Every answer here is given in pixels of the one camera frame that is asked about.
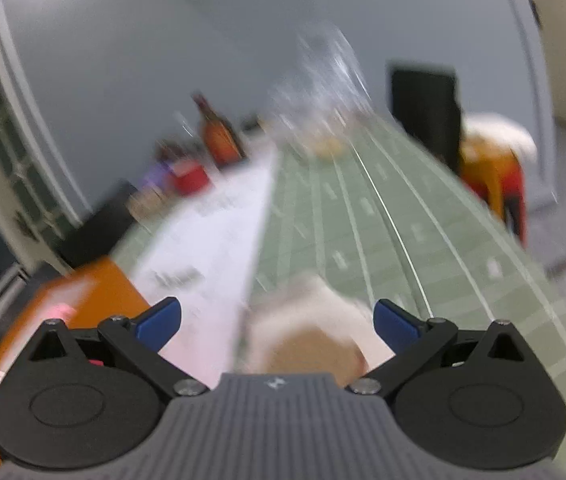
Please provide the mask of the brown liquor bottle red label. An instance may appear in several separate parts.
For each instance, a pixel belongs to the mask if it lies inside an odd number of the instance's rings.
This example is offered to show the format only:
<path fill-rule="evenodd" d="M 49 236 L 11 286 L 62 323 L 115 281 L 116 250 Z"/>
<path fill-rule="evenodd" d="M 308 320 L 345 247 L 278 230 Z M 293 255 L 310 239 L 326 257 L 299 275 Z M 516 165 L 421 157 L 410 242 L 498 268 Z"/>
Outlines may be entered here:
<path fill-rule="evenodd" d="M 214 164 L 222 169 L 243 162 L 246 154 L 230 122 L 219 115 L 200 92 L 193 93 L 192 99 L 202 116 L 202 143 Z"/>

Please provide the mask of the wooden speaker box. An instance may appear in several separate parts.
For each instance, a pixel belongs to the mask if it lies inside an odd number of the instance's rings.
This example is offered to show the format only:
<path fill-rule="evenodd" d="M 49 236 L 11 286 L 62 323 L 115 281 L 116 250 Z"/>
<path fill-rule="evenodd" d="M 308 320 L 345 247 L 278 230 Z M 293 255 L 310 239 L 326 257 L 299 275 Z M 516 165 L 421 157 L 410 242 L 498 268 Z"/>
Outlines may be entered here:
<path fill-rule="evenodd" d="M 138 221 L 156 214 L 164 206 L 166 196 L 158 190 L 148 188 L 138 191 L 126 201 L 129 214 Z"/>

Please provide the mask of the black chair left far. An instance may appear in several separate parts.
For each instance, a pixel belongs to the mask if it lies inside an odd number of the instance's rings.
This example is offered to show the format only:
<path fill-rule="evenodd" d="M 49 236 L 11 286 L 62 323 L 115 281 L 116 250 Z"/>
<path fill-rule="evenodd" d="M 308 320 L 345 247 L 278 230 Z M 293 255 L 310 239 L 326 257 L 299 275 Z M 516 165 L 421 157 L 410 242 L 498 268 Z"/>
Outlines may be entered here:
<path fill-rule="evenodd" d="M 55 246 L 56 255 L 70 269 L 106 257 L 136 223 L 128 201 L 138 189 L 122 180 L 77 228 Z"/>

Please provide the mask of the red and orange stool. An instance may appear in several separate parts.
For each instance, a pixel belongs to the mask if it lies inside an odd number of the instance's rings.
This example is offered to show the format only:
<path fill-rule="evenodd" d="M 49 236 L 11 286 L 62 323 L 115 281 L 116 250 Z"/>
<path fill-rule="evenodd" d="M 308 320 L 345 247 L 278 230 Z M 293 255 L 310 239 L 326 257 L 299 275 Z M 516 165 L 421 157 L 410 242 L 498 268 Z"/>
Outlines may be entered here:
<path fill-rule="evenodd" d="M 460 178 L 525 246 L 525 177 L 515 152 L 480 136 L 465 138 L 461 140 Z"/>

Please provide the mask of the white paper table runner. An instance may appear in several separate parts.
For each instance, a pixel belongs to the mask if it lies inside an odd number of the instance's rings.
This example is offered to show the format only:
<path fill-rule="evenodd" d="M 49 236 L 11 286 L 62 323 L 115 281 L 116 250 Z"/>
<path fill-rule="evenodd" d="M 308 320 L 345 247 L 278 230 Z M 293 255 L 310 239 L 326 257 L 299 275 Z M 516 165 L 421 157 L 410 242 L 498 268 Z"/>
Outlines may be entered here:
<path fill-rule="evenodd" d="M 161 355 L 209 387 L 234 366 L 279 160 L 274 145 L 263 145 L 243 165 L 214 172 L 209 188 L 170 212 L 132 268 L 147 302 L 173 296 L 181 304 L 181 327 Z"/>

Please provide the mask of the purple pouch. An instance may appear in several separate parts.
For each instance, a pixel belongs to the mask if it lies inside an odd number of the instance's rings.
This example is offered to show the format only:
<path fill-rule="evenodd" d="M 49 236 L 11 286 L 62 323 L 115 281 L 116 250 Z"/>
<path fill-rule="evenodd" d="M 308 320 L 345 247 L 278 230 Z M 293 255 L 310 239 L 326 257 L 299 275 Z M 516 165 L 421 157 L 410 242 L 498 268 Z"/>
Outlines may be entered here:
<path fill-rule="evenodd" d="M 168 162 L 155 162 L 142 177 L 140 190 L 154 190 L 164 194 L 174 192 L 173 172 Z"/>

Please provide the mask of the brown and white plush toast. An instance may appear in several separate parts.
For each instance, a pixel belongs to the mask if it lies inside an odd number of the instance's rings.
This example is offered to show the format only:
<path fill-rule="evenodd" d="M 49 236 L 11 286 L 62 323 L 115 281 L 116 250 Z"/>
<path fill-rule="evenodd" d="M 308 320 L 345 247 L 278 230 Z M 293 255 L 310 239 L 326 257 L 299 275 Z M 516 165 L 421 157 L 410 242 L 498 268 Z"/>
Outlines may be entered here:
<path fill-rule="evenodd" d="M 394 357 L 374 330 L 372 310 L 342 296 L 318 274 L 304 272 L 248 307 L 236 372 L 327 373 L 345 387 Z"/>

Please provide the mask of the red mug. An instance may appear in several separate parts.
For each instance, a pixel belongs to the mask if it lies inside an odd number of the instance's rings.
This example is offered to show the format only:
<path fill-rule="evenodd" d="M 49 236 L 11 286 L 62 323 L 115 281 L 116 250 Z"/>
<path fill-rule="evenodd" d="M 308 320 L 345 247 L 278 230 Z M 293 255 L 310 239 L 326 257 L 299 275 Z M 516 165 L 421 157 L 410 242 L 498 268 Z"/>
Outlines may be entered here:
<path fill-rule="evenodd" d="M 181 196 L 189 196 L 210 185 L 204 166 L 196 159 L 184 158 L 170 166 L 173 188 Z"/>

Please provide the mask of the orange cardboard box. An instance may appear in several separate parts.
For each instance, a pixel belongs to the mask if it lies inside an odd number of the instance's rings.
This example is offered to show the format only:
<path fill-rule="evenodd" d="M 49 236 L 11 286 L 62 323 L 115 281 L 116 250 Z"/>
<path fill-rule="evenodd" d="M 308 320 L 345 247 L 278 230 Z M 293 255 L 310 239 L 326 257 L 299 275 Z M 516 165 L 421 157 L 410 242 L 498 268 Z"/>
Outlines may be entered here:
<path fill-rule="evenodd" d="M 39 270 L 0 314 L 0 385 L 38 330 L 51 345 L 50 357 L 62 358 L 67 354 L 62 333 L 92 330 L 111 316 L 135 318 L 148 308 L 148 301 L 111 258 L 55 278 Z"/>

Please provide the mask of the black chair right side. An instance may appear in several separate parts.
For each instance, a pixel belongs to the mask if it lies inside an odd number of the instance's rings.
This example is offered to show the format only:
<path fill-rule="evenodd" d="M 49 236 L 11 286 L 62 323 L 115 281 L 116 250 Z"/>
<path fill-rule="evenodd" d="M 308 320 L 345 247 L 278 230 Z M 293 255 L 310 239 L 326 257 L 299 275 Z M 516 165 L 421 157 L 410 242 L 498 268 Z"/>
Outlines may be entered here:
<path fill-rule="evenodd" d="M 403 130 L 454 174 L 461 167 L 462 111 L 452 68 L 388 66 L 388 105 Z"/>

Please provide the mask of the black chair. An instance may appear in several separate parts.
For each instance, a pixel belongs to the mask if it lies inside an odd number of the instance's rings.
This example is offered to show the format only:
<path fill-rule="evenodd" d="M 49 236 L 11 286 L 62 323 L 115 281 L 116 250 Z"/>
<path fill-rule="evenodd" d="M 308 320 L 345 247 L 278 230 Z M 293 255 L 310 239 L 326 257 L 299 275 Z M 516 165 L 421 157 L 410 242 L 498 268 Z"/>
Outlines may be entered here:
<path fill-rule="evenodd" d="M 77 228 L 55 246 L 56 255 L 70 269 L 106 257 L 136 223 L 128 201 L 138 189 L 122 180 Z"/>
<path fill-rule="evenodd" d="M 454 174 L 461 167 L 462 111 L 452 68 L 388 66 L 388 105 L 403 130 Z"/>

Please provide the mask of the white glass-panel door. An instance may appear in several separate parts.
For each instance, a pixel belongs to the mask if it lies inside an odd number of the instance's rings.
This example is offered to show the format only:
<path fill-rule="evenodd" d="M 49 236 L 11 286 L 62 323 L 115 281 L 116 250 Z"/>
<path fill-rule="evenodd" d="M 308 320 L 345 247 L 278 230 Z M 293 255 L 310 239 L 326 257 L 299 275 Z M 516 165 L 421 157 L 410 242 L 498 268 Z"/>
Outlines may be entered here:
<path fill-rule="evenodd" d="M 76 225 L 76 215 L 48 180 L 0 48 L 1 240 L 26 270 L 46 262 L 65 274 L 70 266 L 56 248 Z"/>

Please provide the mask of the green checked tablecloth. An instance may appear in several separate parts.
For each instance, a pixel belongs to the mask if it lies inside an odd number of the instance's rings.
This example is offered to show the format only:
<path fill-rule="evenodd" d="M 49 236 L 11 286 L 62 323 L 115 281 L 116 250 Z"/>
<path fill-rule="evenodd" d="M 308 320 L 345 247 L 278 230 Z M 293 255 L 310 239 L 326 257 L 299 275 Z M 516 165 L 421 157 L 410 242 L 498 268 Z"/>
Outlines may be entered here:
<path fill-rule="evenodd" d="M 511 321 L 566 402 L 566 300 L 449 170 L 378 118 L 334 160 L 305 160 L 266 138 L 250 157 L 263 145 L 274 145 L 280 160 L 240 330 L 258 295 L 315 273 L 372 311 L 385 298 L 466 330 Z M 142 220 L 116 247 L 112 258 L 130 281 L 182 200 Z M 566 437 L 556 460 L 566 471 Z"/>

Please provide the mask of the white towel on stool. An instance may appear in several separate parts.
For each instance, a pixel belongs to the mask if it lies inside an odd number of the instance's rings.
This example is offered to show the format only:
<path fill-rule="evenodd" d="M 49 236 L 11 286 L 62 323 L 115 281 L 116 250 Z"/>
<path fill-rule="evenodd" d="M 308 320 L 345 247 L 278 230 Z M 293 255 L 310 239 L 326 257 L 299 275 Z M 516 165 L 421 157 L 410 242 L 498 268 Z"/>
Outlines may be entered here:
<path fill-rule="evenodd" d="M 529 131 L 510 118 L 496 113 L 467 113 L 462 119 L 463 136 L 510 148 L 530 162 L 538 158 L 538 148 Z"/>

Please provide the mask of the clear plastic bag with food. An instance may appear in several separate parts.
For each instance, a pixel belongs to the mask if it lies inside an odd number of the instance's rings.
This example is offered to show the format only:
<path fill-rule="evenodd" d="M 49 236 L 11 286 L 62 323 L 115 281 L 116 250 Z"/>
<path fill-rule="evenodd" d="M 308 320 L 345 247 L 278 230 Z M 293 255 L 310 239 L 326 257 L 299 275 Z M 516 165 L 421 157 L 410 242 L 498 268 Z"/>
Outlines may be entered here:
<path fill-rule="evenodd" d="M 300 29 L 296 65 L 274 84 L 264 131 L 304 159 L 333 160 L 374 116 L 361 66 L 330 23 Z"/>

